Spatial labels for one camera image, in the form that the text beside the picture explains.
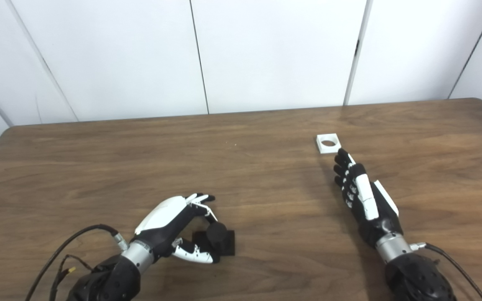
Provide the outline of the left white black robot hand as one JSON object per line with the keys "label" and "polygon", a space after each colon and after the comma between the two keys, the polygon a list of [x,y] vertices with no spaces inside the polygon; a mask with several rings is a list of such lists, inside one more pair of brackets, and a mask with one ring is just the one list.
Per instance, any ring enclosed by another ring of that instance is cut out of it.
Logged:
{"label": "left white black robot hand", "polygon": [[214,200],[214,196],[203,193],[163,200],[136,227],[133,240],[149,248],[153,263],[171,255],[195,263],[219,263],[220,255],[215,251],[203,251],[199,245],[180,237],[181,232],[196,217],[204,217],[209,224],[218,222],[206,204]]}

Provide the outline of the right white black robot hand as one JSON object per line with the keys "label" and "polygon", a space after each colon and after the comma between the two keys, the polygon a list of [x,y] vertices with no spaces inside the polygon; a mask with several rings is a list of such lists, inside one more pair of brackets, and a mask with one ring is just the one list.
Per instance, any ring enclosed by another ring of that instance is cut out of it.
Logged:
{"label": "right white black robot hand", "polygon": [[335,183],[358,223],[362,240],[371,247],[387,234],[404,234],[399,210],[380,181],[372,181],[363,164],[340,148],[334,158]]}

